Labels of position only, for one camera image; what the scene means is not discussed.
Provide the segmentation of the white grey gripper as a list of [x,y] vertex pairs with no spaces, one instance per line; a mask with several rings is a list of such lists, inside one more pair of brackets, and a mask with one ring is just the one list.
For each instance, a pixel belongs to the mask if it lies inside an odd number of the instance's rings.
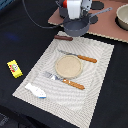
[[67,0],[67,10],[70,19],[77,19],[82,15],[82,11],[89,11],[92,0]]

